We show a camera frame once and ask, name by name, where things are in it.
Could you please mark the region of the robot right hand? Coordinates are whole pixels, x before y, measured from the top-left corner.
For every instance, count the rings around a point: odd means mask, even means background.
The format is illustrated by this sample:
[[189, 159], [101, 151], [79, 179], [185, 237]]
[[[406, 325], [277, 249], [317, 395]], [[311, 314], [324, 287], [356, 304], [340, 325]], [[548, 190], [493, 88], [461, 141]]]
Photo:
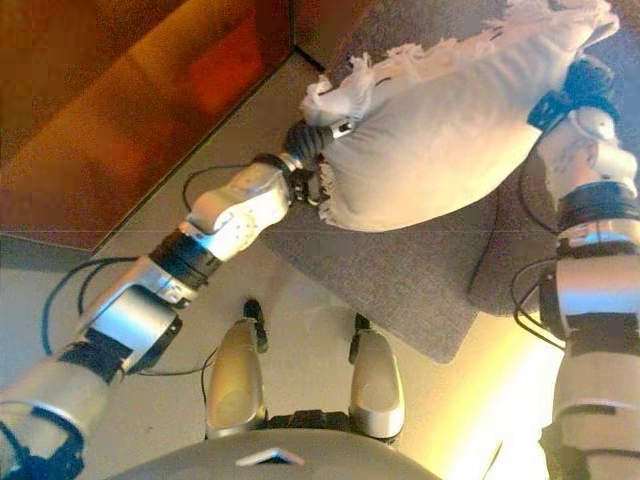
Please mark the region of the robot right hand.
[[593, 107], [613, 111], [614, 76], [608, 66], [585, 56], [569, 66], [563, 91], [573, 108]]

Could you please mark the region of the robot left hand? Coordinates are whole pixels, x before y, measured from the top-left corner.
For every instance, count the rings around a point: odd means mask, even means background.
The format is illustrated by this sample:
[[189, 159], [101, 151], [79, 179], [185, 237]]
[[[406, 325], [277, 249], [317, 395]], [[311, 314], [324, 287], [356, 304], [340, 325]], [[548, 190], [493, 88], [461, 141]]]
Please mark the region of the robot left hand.
[[354, 130], [354, 123], [341, 119], [325, 126], [309, 125], [300, 120], [289, 128], [283, 142], [283, 153], [289, 155], [298, 169], [311, 169], [316, 158], [336, 140]]

